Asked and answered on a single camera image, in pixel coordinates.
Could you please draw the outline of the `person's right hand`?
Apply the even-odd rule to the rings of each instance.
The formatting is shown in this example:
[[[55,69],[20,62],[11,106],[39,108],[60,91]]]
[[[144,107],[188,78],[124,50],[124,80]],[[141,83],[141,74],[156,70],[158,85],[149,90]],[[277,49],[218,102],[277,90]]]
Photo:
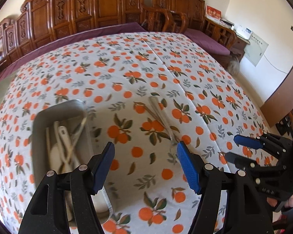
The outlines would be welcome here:
[[[280,212],[282,208],[293,208],[293,191],[273,189],[267,190],[264,195],[272,212]]]

